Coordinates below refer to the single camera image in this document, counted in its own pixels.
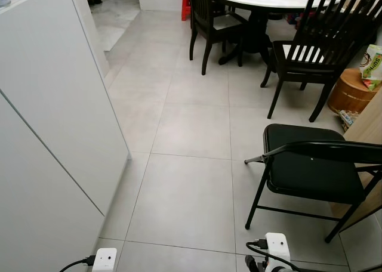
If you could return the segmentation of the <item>colourful snack packet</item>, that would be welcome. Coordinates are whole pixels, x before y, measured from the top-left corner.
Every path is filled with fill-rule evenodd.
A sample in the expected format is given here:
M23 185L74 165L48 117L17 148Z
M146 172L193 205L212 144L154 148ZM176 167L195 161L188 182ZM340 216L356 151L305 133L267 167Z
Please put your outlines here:
M347 131L349 130L349 127L353 125L355 119L358 118L359 113L354 111L341 110L338 112L338 116L340 117L343 131Z

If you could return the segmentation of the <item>green snack box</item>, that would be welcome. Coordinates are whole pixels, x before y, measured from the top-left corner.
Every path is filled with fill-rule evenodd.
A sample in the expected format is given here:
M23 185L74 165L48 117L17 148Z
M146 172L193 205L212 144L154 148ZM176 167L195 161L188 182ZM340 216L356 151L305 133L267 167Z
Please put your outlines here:
M382 52L378 45L369 45L360 65L361 82L374 91L382 81Z

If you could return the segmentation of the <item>light wooden panel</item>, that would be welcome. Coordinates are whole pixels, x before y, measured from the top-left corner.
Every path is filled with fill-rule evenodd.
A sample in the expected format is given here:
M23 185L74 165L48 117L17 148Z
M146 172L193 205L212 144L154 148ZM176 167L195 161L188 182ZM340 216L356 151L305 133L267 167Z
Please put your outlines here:
M382 90L377 92L371 102L355 119L344 137L349 141L368 142L373 144L382 143ZM341 231L359 223L366 217L370 217L382 207L382 184L377 182L373 190L366 196L365 201L358 206L353 215L343 225Z

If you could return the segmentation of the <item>dark wooden slatted chair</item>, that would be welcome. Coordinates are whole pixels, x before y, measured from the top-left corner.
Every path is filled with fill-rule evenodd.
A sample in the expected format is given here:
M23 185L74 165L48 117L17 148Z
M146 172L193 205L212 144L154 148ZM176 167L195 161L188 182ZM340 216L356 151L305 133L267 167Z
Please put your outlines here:
M322 84L316 108L309 117L314 122L327 102L335 83L358 52L373 43L382 26L381 0L308 0L297 32L291 41L273 41L270 72L278 74L270 118L286 82Z
M236 12L226 10L223 0L189 0L191 2L192 35L189 42L189 60L193 60L194 46L197 35L206 40L205 52L202 60L202 75L207 73L207 62L212 45L226 43L227 40L237 38L243 43L246 19Z

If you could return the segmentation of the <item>black folding chair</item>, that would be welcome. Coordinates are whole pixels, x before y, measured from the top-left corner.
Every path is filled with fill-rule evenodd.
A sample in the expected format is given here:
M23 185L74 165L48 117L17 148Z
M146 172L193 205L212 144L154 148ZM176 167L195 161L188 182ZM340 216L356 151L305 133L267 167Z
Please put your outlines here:
M245 160L264 163L245 228L251 228L264 187L287 196L341 203L350 208L325 238L329 243L342 230L381 180L382 146L347 141L325 128L272 123L264 130L264 154Z

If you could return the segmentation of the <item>round white pedestal table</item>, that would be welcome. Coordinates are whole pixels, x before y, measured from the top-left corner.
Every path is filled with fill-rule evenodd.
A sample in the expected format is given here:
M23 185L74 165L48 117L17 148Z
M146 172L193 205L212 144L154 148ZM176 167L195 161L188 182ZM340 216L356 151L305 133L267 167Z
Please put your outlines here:
M245 33L243 43L234 47L233 51L221 57L218 64L226 64L229 60L237 58L240 54L260 53L267 64L270 63L270 55L273 48L282 50L281 45L273 45L266 33L268 16L270 14L303 14L322 10L323 7L336 8L343 7L347 3L355 0L223 0L226 7L242 8L248 10L250 16L246 18Z

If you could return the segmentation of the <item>round wooden bucket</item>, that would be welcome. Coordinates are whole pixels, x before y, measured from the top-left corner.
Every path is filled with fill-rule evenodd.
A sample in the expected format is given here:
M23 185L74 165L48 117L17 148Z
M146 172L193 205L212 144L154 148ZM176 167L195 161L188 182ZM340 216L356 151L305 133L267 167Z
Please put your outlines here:
M347 112L362 112L375 97L379 88L369 90L361 81L361 71L356 68L347 68L341 74L330 96L328 108L333 112L341 110Z

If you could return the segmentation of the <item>white cabinet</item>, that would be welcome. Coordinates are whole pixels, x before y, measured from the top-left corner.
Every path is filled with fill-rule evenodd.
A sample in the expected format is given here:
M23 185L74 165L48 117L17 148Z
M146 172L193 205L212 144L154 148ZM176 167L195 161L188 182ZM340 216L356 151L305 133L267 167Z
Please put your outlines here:
M0 8L0 272L92 255L130 157L81 12Z

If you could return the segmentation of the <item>red plastic stool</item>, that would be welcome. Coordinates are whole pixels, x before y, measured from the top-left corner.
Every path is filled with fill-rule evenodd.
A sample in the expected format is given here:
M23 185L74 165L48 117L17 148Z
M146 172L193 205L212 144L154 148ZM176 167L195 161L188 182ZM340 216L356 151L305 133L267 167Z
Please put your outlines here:
M181 20L186 21L192 13L190 0L182 0L181 2Z

